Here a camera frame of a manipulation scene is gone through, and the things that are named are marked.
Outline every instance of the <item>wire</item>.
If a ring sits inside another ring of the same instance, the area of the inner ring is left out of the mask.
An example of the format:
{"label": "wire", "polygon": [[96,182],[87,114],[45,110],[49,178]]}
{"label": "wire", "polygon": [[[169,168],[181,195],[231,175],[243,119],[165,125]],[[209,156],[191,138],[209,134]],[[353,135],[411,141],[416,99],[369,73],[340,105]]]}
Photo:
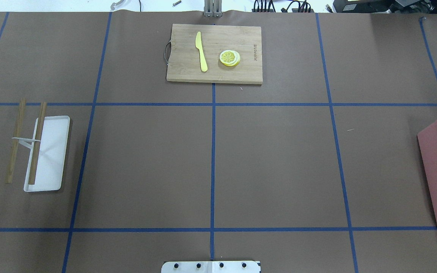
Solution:
{"label": "wire", "polygon": [[269,0],[269,6],[267,7],[267,12],[271,11],[271,5],[272,5],[272,10],[276,12],[276,8],[274,7],[274,3],[272,2],[272,0]]}
{"label": "wire", "polygon": [[[115,10],[117,5],[121,5],[124,2],[124,0],[119,0],[119,2],[117,3],[112,3],[111,5],[111,10]],[[143,9],[141,8],[141,0],[139,0],[139,11],[143,11]]]}
{"label": "wire", "polygon": [[269,0],[269,5],[267,5],[267,0],[261,0],[260,6],[259,6],[259,0],[255,0],[253,12],[270,12],[271,6],[272,6],[272,10],[276,12],[276,8],[274,7],[274,3],[272,2],[272,0]]}
{"label": "wire", "polygon": [[288,7],[282,8],[282,12],[288,12],[289,7],[293,5],[294,2],[298,3],[298,12],[311,12],[311,5],[310,3],[307,3],[306,1],[298,1],[298,0],[291,0],[291,3],[288,5]]}

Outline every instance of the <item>lemon slice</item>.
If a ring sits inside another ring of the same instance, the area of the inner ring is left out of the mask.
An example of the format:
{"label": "lemon slice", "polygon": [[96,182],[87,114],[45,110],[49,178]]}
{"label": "lemon slice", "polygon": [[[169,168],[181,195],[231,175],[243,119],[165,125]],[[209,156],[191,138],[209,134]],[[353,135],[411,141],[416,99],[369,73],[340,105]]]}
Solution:
{"label": "lemon slice", "polygon": [[239,64],[241,61],[241,55],[234,50],[224,50],[220,53],[220,62],[228,67],[233,67]]}

